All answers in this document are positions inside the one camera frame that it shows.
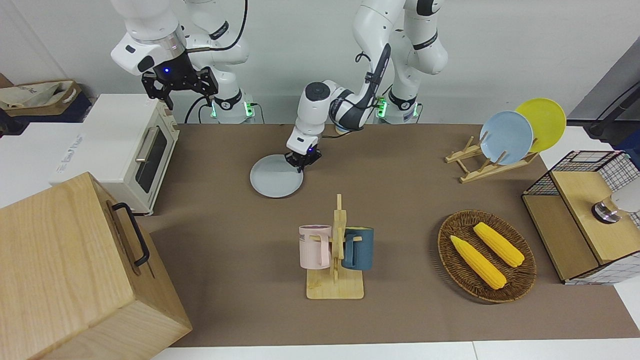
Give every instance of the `woven tray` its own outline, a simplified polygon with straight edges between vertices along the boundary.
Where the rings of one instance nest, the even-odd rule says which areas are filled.
[[[509,240],[524,255],[522,265],[512,268],[496,255],[474,232],[473,227],[484,222]],[[456,251],[450,235],[455,235],[473,245],[507,278],[507,285],[493,290],[478,276]],[[500,303],[518,300],[526,295],[536,280],[536,261],[529,244],[503,219],[478,210],[459,211],[444,221],[438,232],[440,260],[461,288],[471,295],[488,302]]]

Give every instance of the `corn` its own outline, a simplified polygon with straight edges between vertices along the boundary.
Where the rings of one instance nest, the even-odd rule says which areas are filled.
[[[473,245],[453,235],[451,235],[451,242],[456,247],[458,254],[462,256],[476,274],[480,275],[487,285],[491,286],[491,289],[501,289],[507,283],[507,278],[504,277],[500,270],[496,269]]]
[[[480,222],[474,226],[474,231],[509,266],[515,268],[522,265],[524,255],[489,225]]]

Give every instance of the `oven window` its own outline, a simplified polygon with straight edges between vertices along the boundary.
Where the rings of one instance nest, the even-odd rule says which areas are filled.
[[[147,162],[140,164],[138,172],[136,173],[136,182],[140,184],[145,193],[149,193],[151,189],[151,184],[154,182],[165,149],[166,137],[164,137],[164,134],[160,130],[158,131],[156,141],[151,147],[151,153],[149,154]]]

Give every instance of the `brown tabletop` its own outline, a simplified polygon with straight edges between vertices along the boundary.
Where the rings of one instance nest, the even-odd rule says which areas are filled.
[[[140,218],[193,323],[175,346],[631,338],[639,331],[612,286],[565,286],[520,199],[545,172],[530,165],[460,184],[443,157],[479,132],[471,125],[368,126],[320,143],[302,187],[268,199],[253,164],[287,152],[291,125],[182,126],[155,215]],[[468,168],[479,160],[465,160]],[[298,226],[330,224],[335,194],[349,225],[376,230],[362,300],[308,300]],[[474,302],[442,272],[444,219],[480,209],[529,242],[538,278],[524,298]]]

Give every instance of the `wooden box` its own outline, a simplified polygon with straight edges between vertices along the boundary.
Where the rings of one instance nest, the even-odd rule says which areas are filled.
[[[114,205],[85,173],[0,209],[1,359],[150,359],[191,330],[149,234]]]
[[[547,179],[538,181],[546,190],[528,190],[522,196],[556,272],[565,283],[609,284],[640,275],[640,229],[634,219],[623,217],[615,224],[604,224],[591,213],[593,204],[612,192],[603,175],[609,176],[610,182],[620,181],[620,169],[612,167],[620,167],[625,160],[612,154],[603,158],[603,165],[609,168],[555,168],[545,175]],[[567,164],[575,168],[576,163]],[[631,172],[637,170],[626,171],[634,176]]]

